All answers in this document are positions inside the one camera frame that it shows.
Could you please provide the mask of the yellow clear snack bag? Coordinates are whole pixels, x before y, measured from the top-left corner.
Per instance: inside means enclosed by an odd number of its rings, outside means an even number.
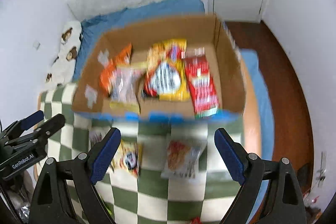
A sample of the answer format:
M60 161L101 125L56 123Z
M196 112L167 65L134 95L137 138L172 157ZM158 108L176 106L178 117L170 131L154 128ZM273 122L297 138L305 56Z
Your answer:
M145 73L145 69L134 66L118 66L116 78L112 82L113 91L109 106L112 110L140 113L136 95L136 84Z

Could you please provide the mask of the red green snack bag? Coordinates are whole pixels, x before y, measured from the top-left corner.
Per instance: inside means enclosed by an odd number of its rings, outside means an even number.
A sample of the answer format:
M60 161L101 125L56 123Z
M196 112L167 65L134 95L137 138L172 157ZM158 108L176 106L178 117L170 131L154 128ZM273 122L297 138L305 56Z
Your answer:
M219 97L206 56L185 57L184 64L195 116L205 118L215 115L219 108Z

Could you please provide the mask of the yellow instant noodle bag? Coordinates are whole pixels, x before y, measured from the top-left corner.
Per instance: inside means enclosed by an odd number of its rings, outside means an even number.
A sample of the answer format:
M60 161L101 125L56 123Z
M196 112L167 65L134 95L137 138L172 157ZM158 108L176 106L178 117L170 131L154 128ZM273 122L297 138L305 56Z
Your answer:
M190 99L183 57L186 39L169 39L153 44L147 53L148 69L142 96L161 101L186 102Z

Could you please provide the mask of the white chocolate stick snack bag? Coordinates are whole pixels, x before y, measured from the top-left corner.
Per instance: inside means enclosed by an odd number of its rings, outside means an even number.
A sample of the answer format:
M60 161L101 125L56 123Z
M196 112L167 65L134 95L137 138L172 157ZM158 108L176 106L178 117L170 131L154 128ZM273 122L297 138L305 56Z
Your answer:
M89 144L92 148L96 143L102 141L105 136L105 131L103 128L93 128L89 131Z

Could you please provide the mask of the bear pattern quilt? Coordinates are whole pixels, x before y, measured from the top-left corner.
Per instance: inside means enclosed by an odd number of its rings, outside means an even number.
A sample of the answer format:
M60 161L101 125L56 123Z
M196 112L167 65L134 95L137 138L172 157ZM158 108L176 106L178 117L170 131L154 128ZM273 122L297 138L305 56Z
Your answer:
M72 81L81 40L81 23L77 20L67 22L60 36L60 51L47 73L46 90L55 89Z

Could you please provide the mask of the yellow panda snack bag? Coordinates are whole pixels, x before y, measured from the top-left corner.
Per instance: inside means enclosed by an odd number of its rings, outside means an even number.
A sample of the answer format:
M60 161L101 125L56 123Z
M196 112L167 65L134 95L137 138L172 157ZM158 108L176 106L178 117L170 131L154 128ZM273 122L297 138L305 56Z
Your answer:
M112 171L125 170L132 176L139 178L142 149L142 143L122 140L110 164Z

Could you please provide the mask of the orange white snack bag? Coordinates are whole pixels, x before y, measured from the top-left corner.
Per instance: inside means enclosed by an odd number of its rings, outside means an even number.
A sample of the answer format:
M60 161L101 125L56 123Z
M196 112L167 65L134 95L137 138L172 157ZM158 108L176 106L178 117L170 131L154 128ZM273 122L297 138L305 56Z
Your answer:
M168 137L161 178L195 179L199 173L199 158L206 146L207 142L201 139Z

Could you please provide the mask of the blue bed sheet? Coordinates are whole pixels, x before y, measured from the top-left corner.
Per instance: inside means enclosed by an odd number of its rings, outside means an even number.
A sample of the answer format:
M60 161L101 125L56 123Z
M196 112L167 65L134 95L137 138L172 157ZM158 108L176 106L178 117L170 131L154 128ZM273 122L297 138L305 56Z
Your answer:
M191 102L149 98L139 99L140 114L111 109L98 83L103 69L99 55L113 55L132 44L132 59L141 62L150 46L172 38L186 39L189 47L205 48L220 100L218 114L197 119ZM108 185L97 185L113 206L117 223L186 223L194 217L203 223L219 223L240 186L215 147L217 128L224 127L234 141L244 145L253 140L256 130L262 157L269 160L273 155L274 117L257 55L235 48L225 24L213 15L151 18L104 32L86 59L72 110L89 119L111 121L123 138L143 145L139 177L108 170ZM207 142L195 179L161 177L169 137Z

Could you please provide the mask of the green white checkered blanket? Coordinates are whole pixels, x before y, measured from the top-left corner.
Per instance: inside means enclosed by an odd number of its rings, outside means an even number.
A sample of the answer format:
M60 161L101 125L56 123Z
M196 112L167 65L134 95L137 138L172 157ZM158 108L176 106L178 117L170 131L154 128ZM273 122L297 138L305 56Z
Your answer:
M62 130L49 138L49 157L58 161L73 159L90 149L90 133L103 136L111 127L120 130L124 141L143 145L138 177L122 169L109 169L96 184L117 223L187 223L197 217L203 223L220 222L240 186L230 177L215 147L217 124L90 120L71 109L75 89L75 84L69 84L39 96L38 108L46 118L61 113L66 119ZM193 180L161 176L167 139L179 136L207 141L199 159L198 175Z

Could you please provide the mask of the cardboard box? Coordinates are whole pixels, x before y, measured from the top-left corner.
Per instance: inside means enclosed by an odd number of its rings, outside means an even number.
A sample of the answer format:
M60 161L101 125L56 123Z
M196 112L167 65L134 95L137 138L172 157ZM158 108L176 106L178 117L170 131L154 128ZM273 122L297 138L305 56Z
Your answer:
M214 15L145 20L103 33L72 110L91 118L224 119L242 114L241 65Z

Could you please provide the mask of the wall outlet with plug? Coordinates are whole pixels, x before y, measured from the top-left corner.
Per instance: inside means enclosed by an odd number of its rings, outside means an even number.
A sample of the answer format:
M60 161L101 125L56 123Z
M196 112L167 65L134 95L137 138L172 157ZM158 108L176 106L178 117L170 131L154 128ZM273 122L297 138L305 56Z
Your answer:
M325 181L326 178L326 160L327 160L327 153L326 151L321 152L321 161L320 161L320 167L319 170L317 171L317 178L316 178L316 183L319 188L322 188L323 182Z

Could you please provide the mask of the wall socket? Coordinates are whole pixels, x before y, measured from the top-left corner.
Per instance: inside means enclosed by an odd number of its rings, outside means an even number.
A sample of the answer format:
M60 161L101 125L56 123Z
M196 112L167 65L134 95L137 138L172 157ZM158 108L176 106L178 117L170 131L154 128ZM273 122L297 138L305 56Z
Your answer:
M38 50L38 49L40 48L40 46L41 46L41 44L40 44L39 41L35 40L35 41L33 42L33 48L34 48L34 49Z

